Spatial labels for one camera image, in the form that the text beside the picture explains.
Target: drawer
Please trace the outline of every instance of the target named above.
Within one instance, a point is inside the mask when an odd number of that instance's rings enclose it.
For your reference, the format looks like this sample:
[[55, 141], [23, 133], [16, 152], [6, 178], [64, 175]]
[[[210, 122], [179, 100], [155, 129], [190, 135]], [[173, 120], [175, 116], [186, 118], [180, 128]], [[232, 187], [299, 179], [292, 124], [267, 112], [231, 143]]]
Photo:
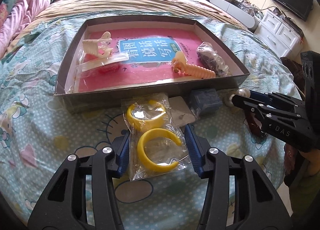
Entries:
[[285, 57], [289, 55], [290, 49], [283, 43], [281, 43], [274, 35], [272, 35], [268, 28], [263, 24], [259, 24], [255, 33], [278, 57]]
[[281, 24], [276, 32], [276, 38], [283, 41], [290, 49], [292, 49], [295, 44], [300, 43], [299, 36], [284, 24]]
[[278, 20], [269, 12], [266, 12], [261, 22], [266, 25], [273, 33], [276, 33], [282, 24], [280, 20]]

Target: light blue patterned sheet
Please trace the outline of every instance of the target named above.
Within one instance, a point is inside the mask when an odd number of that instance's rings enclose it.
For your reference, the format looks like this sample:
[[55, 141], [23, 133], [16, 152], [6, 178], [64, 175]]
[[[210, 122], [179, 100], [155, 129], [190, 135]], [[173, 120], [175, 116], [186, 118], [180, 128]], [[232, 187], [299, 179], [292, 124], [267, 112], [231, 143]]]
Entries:
[[[90, 18], [127, 14], [146, 13], [103, 11], [41, 23], [19, 41], [21, 48], [15, 54], [1, 60], [0, 191], [25, 223], [68, 154], [94, 154], [126, 130], [120, 108], [71, 115], [53, 94], [60, 63], [81, 24]], [[245, 64], [251, 75], [243, 87], [299, 98], [289, 70], [255, 35], [208, 18], [185, 17], [206, 26]], [[272, 136], [261, 139], [251, 135], [241, 110], [234, 112], [223, 106], [214, 116], [194, 125], [198, 135], [226, 154], [252, 155], [279, 187], [284, 175], [284, 143]], [[114, 184], [125, 229], [196, 229], [207, 180], [199, 179], [191, 166], [135, 182], [128, 182], [125, 175]], [[90, 179], [86, 196], [88, 220], [94, 224]], [[230, 215], [233, 200], [231, 178]]]

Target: yellow open ring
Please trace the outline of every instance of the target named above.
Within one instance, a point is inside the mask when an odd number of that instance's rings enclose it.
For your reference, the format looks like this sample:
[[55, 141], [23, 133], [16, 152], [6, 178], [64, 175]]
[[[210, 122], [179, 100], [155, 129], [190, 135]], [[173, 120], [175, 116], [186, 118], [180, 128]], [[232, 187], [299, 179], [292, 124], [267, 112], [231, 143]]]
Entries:
[[131, 126], [133, 125], [133, 127], [138, 131], [146, 132], [153, 128], [161, 128], [164, 123], [164, 115], [166, 114], [165, 107], [155, 100], [150, 100], [149, 104], [155, 105], [157, 108], [162, 109], [163, 113], [149, 120], [141, 120], [133, 117], [132, 115], [132, 112], [135, 108], [134, 104], [130, 105], [127, 110], [127, 120], [129, 124]]
[[151, 129], [151, 130], [145, 132], [138, 141], [138, 146], [137, 146], [138, 158], [141, 161], [141, 163], [143, 164], [143, 166], [147, 169], [157, 171], [157, 172], [168, 172], [168, 171], [174, 169], [175, 167], [177, 167], [177, 165], [179, 163], [177, 161], [174, 161], [170, 165], [161, 166], [161, 165], [158, 165], [158, 164], [152, 162], [147, 157], [146, 153], [144, 152], [144, 145], [146, 144], [146, 142], [148, 142], [152, 139], [158, 138], [158, 137], [164, 137], [164, 138], [168, 138], [170, 140], [173, 140], [174, 143], [178, 146], [181, 146], [181, 144], [182, 144], [181, 140], [178, 138], [178, 136], [175, 135], [175, 133], [173, 133], [172, 131], [169, 131], [167, 129], [162, 129], [162, 128]]

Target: white chest of drawers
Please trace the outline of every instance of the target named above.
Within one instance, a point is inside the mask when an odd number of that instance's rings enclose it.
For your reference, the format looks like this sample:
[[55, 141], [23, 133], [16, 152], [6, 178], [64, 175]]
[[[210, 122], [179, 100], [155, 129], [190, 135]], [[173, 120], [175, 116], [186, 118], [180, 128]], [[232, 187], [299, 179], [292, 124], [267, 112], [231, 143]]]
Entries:
[[278, 57], [294, 59], [303, 47], [300, 35], [271, 11], [266, 12], [254, 34]]

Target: screw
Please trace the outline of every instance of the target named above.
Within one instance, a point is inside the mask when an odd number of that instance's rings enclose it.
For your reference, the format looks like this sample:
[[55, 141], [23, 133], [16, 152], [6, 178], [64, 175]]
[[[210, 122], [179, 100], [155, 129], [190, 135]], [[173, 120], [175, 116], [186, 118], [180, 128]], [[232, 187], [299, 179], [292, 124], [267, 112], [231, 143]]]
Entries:
[[252, 158], [250, 155], [246, 155], [246, 156], [244, 157], [244, 159], [245, 159], [246, 161], [248, 161], [248, 162], [253, 161], [253, 158]]
[[112, 152], [112, 148], [111, 147], [105, 147], [102, 149], [103, 153], [111, 153]]
[[68, 161], [74, 161], [77, 157], [74, 154], [68, 156]]
[[210, 148], [209, 152], [212, 154], [217, 154], [219, 152], [219, 150], [217, 148]]

